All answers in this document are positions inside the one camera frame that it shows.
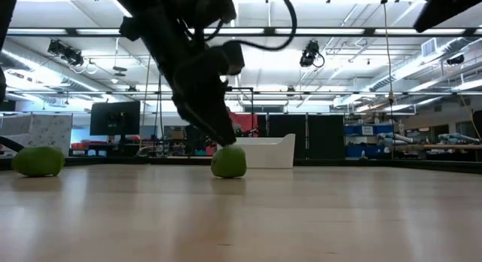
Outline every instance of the wooden floor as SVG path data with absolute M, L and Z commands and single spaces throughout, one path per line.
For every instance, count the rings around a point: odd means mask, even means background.
M 482 260 L 482 176 L 106 165 L 0 174 L 1 262 Z

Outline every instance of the green ball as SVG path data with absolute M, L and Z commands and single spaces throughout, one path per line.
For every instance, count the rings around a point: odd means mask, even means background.
M 239 178 L 246 174 L 246 154 L 236 145 L 218 150 L 212 157 L 211 171 L 220 178 Z
M 13 158 L 12 168 L 28 177 L 57 176 L 64 162 L 65 157 L 59 148 L 51 146 L 24 148 Z

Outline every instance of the ceiling light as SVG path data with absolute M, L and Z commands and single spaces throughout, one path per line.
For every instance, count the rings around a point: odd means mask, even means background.
M 67 35 L 64 29 L 8 29 L 9 35 Z
M 461 84 L 457 87 L 452 88 L 452 91 L 469 90 L 469 89 L 480 87 L 480 86 L 482 86 L 482 80 L 469 81 L 469 82 L 465 82 L 464 84 Z
M 376 29 L 376 35 L 391 34 L 428 34 L 428 35 L 461 35 L 465 29 L 427 29 L 424 32 L 418 33 L 415 29 Z
M 121 35 L 118 29 L 76 29 L 79 35 Z
M 452 93 L 448 92 L 412 92 L 408 93 L 409 96 L 449 96 Z
M 132 17 L 133 15 L 130 14 L 130 12 L 124 8 L 124 6 L 122 6 L 122 4 L 120 2 L 118 2 L 117 0 L 112 0 L 112 2 L 114 3 L 115 6 L 117 6 L 117 8 L 119 8 L 119 10 L 122 12 L 122 14 L 124 14 L 126 17 Z
M 205 29 L 204 33 L 205 34 L 212 34 L 215 31 L 215 29 Z M 263 34 L 264 29 L 263 28 L 224 28 L 219 30 L 219 34 Z
M 441 97 L 435 97 L 435 98 L 432 98 L 432 99 L 423 100 L 420 103 L 417 103 L 416 105 L 427 105 L 427 104 L 432 103 L 434 101 L 437 101 L 439 99 L 441 99 Z
M 361 35 L 365 29 L 297 29 L 297 35 Z M 291 29 L 276 29 L 277 34 L 290 34 Z
M 417 92 L 420 90 L 427 89 L 429 87 L 432 87 L 433 85 L 436 85 L 437 81 L 429 81 L 425 82 L 424 84 L 420 84 L 419 86 L 413 87 L 412 89 L 408 90 L 409 92 Z
M 402 110 L 404 108 L 408 108 L 410 106 L 411 105 L 394 105 L 391 108 L 390 107 L 384 108 L 383 111 L 400 111 L 400 110 Z

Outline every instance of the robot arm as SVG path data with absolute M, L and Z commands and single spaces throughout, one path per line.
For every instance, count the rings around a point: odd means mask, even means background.
M 244 41 L 228 41 L 209 47 L 203 30 L 218 20 L 236 18 L 231 0 L 118 0 L 133 17 L 124 17 L 122 36 L 141 38 L 159 70 L 172 88 L 179 115 L 200 128 L 221 146 L 236 141 L 224 103 L 226 84 L 220 75 L 238 75 L 244 67 L 241 44 L 265 50 L 280 50 L 293 39 L 297 26 L 294 8 L 292 36 L 281 47 L 260 47 Z

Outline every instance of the computer monitor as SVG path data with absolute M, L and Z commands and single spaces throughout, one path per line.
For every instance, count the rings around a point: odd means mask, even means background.
M 92 136 L 138 135 L 141 102 L 96 103 L 90 113 Z
M 424 32 L 457 14 L 482 2 L 482 0 L 426 0 L 427 4 L 415 22 L 415 29 Z

